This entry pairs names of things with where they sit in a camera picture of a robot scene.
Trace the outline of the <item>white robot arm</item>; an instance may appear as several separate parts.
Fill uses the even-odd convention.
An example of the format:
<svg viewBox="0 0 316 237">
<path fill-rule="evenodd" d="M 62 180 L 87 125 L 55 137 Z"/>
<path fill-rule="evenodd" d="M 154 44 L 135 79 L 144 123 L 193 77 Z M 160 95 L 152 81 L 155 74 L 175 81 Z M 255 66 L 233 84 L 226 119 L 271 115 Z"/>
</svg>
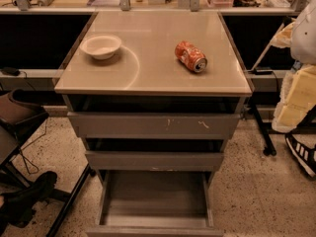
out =
<svg viewBox="0 0 316 237">
<path fill-rule="evenodd" d="M 294 130 L 316 106 L 316 0 L 274 35 L 272 46 L 290 48 L 295 65 L 284 76 L 276 105 L 273 130 Z"/>
</svg>

